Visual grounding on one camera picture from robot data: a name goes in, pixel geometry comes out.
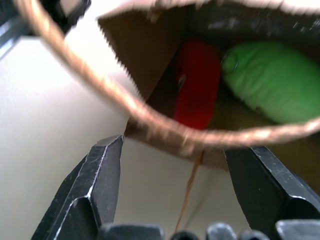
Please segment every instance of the white wall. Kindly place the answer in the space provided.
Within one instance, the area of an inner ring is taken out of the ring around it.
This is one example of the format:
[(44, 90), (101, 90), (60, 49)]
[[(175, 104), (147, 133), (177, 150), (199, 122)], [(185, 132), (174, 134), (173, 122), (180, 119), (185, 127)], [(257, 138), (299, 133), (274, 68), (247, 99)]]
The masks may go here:
[[(94, 21), (118, 3), (92, 0), (66, 39), (96, 71), (137, 94)], [(67, 174), (98, 140), (122, 134), (127, 119), (83, 85), (42, 41), (21, 39), (0, 60), (0, 238), (29, 239)], [(126, 140), (115, 220), (159, 223), (172, 232), (191, 167)], [(248, 227), (229, 175), (202, 168), (198, 176), (182, 226), (195, 212), (187, 227), (199, 234), (215, 220), (237, 231)]]

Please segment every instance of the red plush toy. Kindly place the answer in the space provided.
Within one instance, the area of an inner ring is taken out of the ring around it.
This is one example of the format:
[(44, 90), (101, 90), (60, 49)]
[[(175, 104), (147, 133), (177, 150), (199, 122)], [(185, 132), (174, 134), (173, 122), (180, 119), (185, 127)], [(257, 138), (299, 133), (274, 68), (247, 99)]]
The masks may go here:
[(186, 40), (175, 66), (179, 93), (174, 119), (190, 128), (205, 129), (214, 114), (220, 81), (220, 58), (210, 44)]

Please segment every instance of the brown string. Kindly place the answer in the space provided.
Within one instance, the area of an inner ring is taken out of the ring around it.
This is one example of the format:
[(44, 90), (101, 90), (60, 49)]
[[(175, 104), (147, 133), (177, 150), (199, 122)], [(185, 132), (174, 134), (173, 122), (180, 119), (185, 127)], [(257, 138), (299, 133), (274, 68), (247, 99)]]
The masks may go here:
[(193, 186), (193, 184), (195, 182), (196, 174), (197, 174), (199, 166), (202, 163), (202, 160), (204, 158), (204, 154), (205, 154), (205, 151), (203, 150), (201, 152), (200, 156), (197, 157), (195, 159), (195, 161), (194, 161), (194, 164), (193, 164), (193, 167), (192, 167), (191, 176), (190, 176), (190, 178), (188, 180), (188, 183), (186, 185), (186, 192), (185, 192), (185, 197), (184, 197), (183, 205), (182, 205), (182, 208), (181, 208), (180, 216), (179, 216), (178, 222), (176, 223), (176, 226), (175, 226), (175, 232), (178, 231), (180, 223), (181, 223), (181, 220), (182, 220), (182, 218), (183, 218), (183, 216), (185, 214), (185, 211), (186, 211), (186, 208), (187, 208), (187, 205), (188, 205), (188, 202), (189, 202), (190, 194), (191, 194), (191, 188), (192, 188), (192, 186)]
[(320, 117), (302, 124), (266, 126), (240, 131), (195, 130), (152, 109), (141, 99), (108, 77), (98, 75), (84, 59), (73, 52), (64, 41), (64, 34), (43, 9), (39, 0), (14, 0), (17, 9), (69, 67), (82, 76), (82, 80), (98, 94), (125, 110), (136, 123), (145, 127), (149, 137), (179, 146), (190, 154), (194, 149), (251, 147), (284, 143), (303, 138), (320, 131)]

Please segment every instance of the green plush toy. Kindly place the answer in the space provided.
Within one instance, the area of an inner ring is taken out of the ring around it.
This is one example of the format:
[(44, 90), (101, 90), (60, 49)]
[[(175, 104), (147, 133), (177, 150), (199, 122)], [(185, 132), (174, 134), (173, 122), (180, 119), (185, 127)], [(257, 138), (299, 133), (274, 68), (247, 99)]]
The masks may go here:
[(278, 42), (233, 47), (222, 62), (224, 81), (251, 109), (277, 123), (320, 116), (320, 67)]

